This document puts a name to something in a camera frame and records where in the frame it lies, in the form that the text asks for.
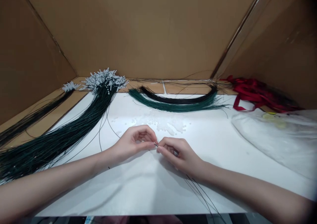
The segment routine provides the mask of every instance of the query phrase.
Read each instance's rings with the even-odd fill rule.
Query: right hand
[[[175,168],[191,177],[201,178],[205,162],[193,151],[185,139],[164,137],[158,144],[157,152],[161,153]]]

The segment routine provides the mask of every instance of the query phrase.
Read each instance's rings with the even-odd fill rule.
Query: white table surface
[[[92,94],[85,96],[55,127],[74,119],[74,116],[90,104],[92,98]],[[109,107],[109,123],[105,116],[83,141],[56,165],[65,163],[77,153],[70,161],[98,153],[100,146],[102,150],[109,148],[119,139],[114,132],[121,136],[130,126],[148,124],[159,141],[164,136],[185,138],[205,161],[314,199],[315,182],[275,162],[235,130],[231,124],[231,117],[238,113],[232,108],[235,96],[220,95],[220,99],[221,102],[230,104],[229,108],[178,114],[153,110],[134,101],[126,93],[117,93]],[[247,109],[253,106],[243,101],[240,105]],[[193,191],[192,183],[188,185],[184,178],[182,173],[155,150],[142,152],[61,195],[39,211],[37,216],[209,213],[206,203]],[[250,211],[225,194],[217,193],[206,186],[202,188],[220,213]]]

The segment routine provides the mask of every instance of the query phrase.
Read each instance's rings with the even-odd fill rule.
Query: bundle of wires
[[[102,118],[115,93],[126,87],[125,77],[116,76],[115,72],[108,68],[83,81],[86,85],[81,89],[91,90],[94,98],[78,119],[21,146],[3,149],[0,153],[0,179],[8,182],[50,168],[73,150]]]
[[[232,85],[223,81],[213,81],[208,80],[186,80],[186,79],[173,79],[173,80],[159,80],[159,79],[129,79],[129,81],[136,81],[143,84],[157,84],[163,83],[165,85],[175,86],[175,87],[188,87],[191,88],[201,88],[201,85],[219,85],[223,89],[232,89]]]
[[[167,112],[186,113],[226,107],[226,104],[219,104],[217,86],[209,86],[211,91],[197,98],[165,98],[144,86],[140,86],[137,89],[129,89],[129,95],[148,107]]]
[[[22,132],[26,131],[30,126],[44,118],[55,108],[57,108],[61,103],[68,99],[75,89],[80,85],[74,84],[73,82],[64,84],[62,88],[65,92],[54,98],[51,102],[45,106],[27,114],[20,121],[0,133],[0,148],[9,143],[12,139],[20,135]]]

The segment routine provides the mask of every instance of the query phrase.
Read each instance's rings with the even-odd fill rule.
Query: left hand
[[[151,150],[158,144],[155,132],[148,126],[130,127],[122,137],[109,149],[116,157],[117,162],[125,161],[143,150]]]

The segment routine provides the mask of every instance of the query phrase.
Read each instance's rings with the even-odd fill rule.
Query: cardboard wall
[[[76,76],[27,0],[0,0],[0,124]]]
[[[310,0],[270,0],[222,78],[257,78],[317,108],[317,24]]]
[[[207,79],[253,0],[30,0],[79,76]]]

